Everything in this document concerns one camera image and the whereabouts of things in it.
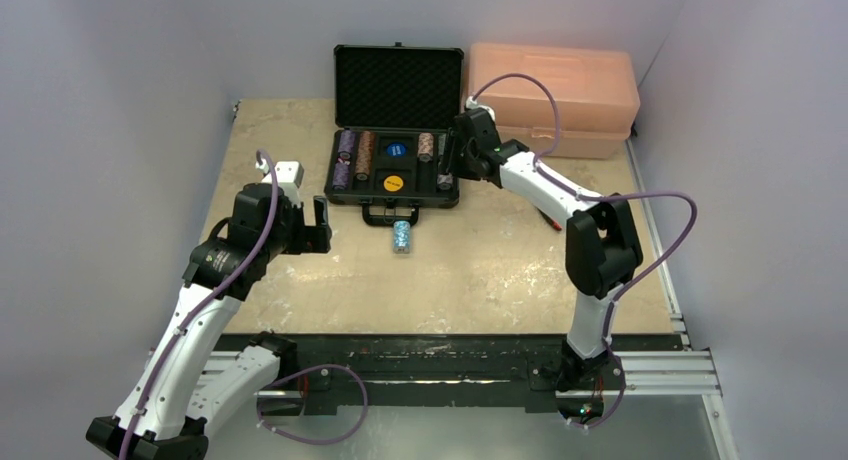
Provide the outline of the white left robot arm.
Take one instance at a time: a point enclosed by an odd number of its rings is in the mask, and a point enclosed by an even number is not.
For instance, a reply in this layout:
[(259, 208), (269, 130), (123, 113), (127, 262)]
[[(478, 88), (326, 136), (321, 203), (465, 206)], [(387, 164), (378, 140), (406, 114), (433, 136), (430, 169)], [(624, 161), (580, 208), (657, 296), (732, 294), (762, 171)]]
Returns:
[(227, 419), (264, 387), (309, 394), (313, 368), (301, 369), (295, 343), (272, 332), (252, 337), (234, 363), (204, 389), (196, 385), (225, 327), (280, 255), (326, 254), (327, 201), (304, 219), (298, 161), (256, 153), (262, 178), (235, 196), (232, 213), (191, 253), (175, 310), (132, 392), (110, 416), (92, 420), (88, 443), (112, 459), (202, 459)]

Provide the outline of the brown chip stack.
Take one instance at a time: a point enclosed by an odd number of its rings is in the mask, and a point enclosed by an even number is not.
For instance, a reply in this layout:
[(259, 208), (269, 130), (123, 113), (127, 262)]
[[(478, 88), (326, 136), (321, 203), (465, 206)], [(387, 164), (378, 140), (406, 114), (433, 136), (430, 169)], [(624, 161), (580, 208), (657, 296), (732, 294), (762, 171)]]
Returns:
[(372, 163), (370, 160), (360, 158), (354, 168), (354, 177), (357, 181), (367, 181), (371, 176)]

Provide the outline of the pink poker chip stack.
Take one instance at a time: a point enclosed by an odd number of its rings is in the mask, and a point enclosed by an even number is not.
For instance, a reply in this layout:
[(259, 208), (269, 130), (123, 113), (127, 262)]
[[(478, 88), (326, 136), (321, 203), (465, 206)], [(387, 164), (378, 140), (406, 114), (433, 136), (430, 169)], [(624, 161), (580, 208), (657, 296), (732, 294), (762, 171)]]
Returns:
[(422, 132), (418, 136), (417, 157), (424, 163), (431, 162), (434, 158), (435, 137), (429, 132)]

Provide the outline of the grey green chip stack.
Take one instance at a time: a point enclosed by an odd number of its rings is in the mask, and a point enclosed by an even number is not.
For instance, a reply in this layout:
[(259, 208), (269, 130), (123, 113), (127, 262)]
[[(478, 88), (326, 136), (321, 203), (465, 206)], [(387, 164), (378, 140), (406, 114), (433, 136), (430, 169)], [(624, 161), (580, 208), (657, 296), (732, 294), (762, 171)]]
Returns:
[(438, 147), (438, 155), (439, 156), (443, 156), (445, 154), (446, 140), (447, 140), (446, 134), (440, 134), (437, 138), (437, 147)]

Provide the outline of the light blue chip stack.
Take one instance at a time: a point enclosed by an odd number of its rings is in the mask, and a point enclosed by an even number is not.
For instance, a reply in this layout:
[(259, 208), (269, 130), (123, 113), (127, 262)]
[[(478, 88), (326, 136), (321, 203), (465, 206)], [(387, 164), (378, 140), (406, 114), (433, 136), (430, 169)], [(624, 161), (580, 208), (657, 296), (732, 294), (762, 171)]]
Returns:
[(395, 254), (408, 254), (411, 251), (411, 223), (397, 220), (393, 223), (392, 249)]

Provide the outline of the brown chip stack upright-facing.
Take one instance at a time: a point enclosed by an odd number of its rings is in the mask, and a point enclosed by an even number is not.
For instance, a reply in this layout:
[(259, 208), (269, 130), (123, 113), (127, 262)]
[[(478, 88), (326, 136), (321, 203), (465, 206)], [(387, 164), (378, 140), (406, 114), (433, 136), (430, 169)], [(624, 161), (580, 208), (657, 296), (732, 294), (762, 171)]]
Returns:
[(369, 166), (373, 157), (375, 134), (371, 131), (363, 131), (359, 135), (357, 165)]

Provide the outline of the pink blue chip stack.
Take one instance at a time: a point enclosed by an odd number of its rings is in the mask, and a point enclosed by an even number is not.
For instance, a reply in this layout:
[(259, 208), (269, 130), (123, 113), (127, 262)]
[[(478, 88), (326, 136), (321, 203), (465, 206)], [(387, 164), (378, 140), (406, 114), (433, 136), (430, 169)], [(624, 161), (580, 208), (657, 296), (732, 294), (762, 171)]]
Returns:
[(453, 188), (454, 177), (451, 174), (437, 175), (437, 189), (439, 191), (449, 191)]

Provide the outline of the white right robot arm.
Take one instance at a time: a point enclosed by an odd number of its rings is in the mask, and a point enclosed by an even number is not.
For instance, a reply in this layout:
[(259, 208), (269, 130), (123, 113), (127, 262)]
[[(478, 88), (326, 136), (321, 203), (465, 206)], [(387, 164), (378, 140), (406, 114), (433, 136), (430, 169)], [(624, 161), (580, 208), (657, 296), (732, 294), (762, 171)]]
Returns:
[(612, 358), (616, 297), (643, 262), (628, 202), (583, 193), (520, 141), (502, 141), (481, 107), (456, 116), (445, 153), (441, 165), (454, 176), (510, 191), (563, 228), (565, 271), (576, 297), (556, 382), (560, 390), (588, 385)]

